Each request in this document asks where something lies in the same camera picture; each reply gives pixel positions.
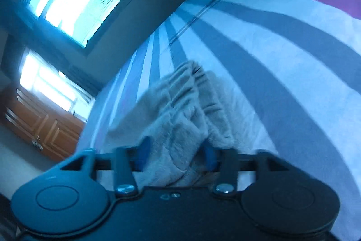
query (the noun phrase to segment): bright daylight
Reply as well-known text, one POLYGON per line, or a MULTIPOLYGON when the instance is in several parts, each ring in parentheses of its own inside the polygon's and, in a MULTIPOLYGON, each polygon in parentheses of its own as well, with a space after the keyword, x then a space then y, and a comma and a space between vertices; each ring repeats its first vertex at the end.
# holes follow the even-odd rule
POLYGON ((77 113, 84 119, 89 115, 91 96, 80 87, 75 88, 62 72, 56 71, 32 51, 26 56, 20 84, 35 95, 45 95, 67 112, 77 113))
MULTIPOLYGON (((39 17, 49 0, 31 0, 30 8, 39 17)), ((54 0, 46 20, 85 47, 120 0, 54 0)))

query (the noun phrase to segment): round black disc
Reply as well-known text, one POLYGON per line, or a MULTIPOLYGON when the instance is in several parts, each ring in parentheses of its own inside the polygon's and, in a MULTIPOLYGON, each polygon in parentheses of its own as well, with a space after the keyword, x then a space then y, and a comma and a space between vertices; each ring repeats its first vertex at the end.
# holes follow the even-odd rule
POLYGON ((61 171, 20 187, 12 211, 26 229, 40 234, 67 234, 93 224, 109 206, 102 185, 80 172, 61 171))
POLYGON ((241 203, 262 229, 283 236, 324 232, 340 210, 330 187, 292 172, 272 172, 253 183, 243 192, 241 203))

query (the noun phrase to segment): bed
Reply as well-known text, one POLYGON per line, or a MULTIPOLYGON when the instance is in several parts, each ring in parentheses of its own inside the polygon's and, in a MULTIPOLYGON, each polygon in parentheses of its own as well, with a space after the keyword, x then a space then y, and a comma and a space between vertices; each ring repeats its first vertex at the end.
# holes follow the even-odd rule
POLYGON ((149 85, 195 60, 224 82, 253 150, 269 150, 337 192, 333 233, 357 241, 360 19, 360 0, 187 0, 102 90, 78 150, 100 149, 149 85))

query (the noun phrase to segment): cabinet handle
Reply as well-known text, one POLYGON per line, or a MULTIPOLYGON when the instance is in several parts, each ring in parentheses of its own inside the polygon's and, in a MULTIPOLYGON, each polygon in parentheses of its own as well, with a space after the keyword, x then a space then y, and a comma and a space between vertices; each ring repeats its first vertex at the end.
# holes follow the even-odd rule
POLYGON ((31 144, 32 144, 33 147, 39 149, 40 151, 43 151, 44 149, 43 149, 43 147, 42 147, 42 145, 40 144, 39 141, 40 141, 40 137, 37 136, 37 139, 31 140, 31 144))

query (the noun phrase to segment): black mount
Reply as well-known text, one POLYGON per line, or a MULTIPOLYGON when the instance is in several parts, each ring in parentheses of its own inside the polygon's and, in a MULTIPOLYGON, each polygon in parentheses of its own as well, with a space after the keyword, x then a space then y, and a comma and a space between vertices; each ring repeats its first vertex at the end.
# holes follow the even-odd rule
POLYGON ((85 150, 63 161, 14 194, 11 208, 19 240, 334 240, 329 231, 340 209, 336 193, 267 152, 237 154, 204 142, 207 169, 220 172, 208 188, 146 187, 142 171, 150 153, 146 137, 137 148, 112 154, 85 150), (114 171, 114 191, 96 182, 114 171), (239 171, 256 181, 238 192, 239 171))

